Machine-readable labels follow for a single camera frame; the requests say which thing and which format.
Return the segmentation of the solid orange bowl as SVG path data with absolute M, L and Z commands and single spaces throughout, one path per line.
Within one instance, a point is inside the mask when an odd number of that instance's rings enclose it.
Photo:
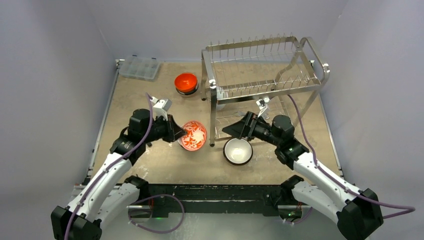
M 181 91 L 190 91 L 198 87 L 198 79 L 193 73 L 184 72 L 175 78 L 174 86 Z

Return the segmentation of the stainless steel dish rack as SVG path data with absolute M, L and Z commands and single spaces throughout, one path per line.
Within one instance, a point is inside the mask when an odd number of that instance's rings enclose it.
M 199 91 L 210 106 L 209 145 L 229 138 L 222 128 L 239 119 L 235 112 L 258 112 L 256 101 L 261 98 L 270 99 L 271 113 L 286 113 L 284 96 L 309 93 L 304 114 L 329 76 L 330 66 L 311 37 L 278 34 L 206 46 L 201 51 Z M 226 106 L 216 111 L 217 103 Z

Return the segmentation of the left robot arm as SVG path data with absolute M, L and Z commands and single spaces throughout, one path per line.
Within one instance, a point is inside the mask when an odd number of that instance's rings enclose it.
M 142 205 L 152 199 L 148 182 L 140 177 L 133 175 L 119 188 L 116 185 L 146 151 L 148 143 L 157 140 L 172 143 L 186 134 L 172 115 L 153 117 L 148 109 L 136 109 L 95 176 L 66 207 L 57 206 L 52 211 L 54 238 L 98 240 L 128 205 Z

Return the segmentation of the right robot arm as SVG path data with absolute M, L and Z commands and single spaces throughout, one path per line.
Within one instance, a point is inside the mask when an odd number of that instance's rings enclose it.
M 276 147 L 277 159 L 298 174 L 283 183 L 280 196 L 288 204 L 305 203 L 332 220 L 347 240 L 365 240 L 383 223 L 377 194 L 361 190 L 330 171 L 295 138 L 295 127 L 286 115 L 271 123 L 247 112 L 222 131 L 237 139 L 257 138 Z

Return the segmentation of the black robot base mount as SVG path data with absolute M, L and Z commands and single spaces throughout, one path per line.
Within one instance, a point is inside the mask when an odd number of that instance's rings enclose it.
M 154 218 L 170 213 L 288 215 L 296 207 L 292 190 L 303 181 L 293 175 L 281 184 L 170 184 L 148 183 L 138 176 L 124 180 L 139 190 L 135 206 L 150 210 Z

